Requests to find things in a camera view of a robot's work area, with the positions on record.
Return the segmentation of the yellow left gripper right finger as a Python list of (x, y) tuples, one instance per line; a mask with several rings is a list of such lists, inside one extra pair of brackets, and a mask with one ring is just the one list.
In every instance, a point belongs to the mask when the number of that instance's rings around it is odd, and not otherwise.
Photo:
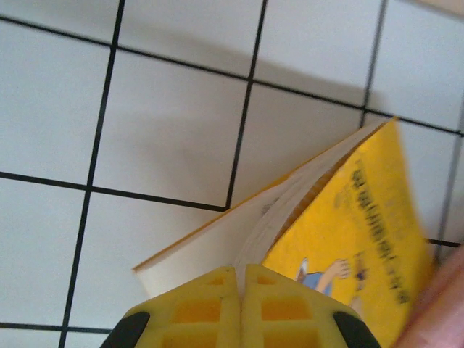
[(242, 347), (379, 347), (350, 307), (261, 265), (247, 265)]

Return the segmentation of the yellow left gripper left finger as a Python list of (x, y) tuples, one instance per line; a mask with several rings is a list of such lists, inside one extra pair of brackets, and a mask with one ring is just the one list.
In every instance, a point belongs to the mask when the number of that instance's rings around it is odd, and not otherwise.
[(129, 309), (103, 347), (238, 347), (239, 292), (219, 267)]

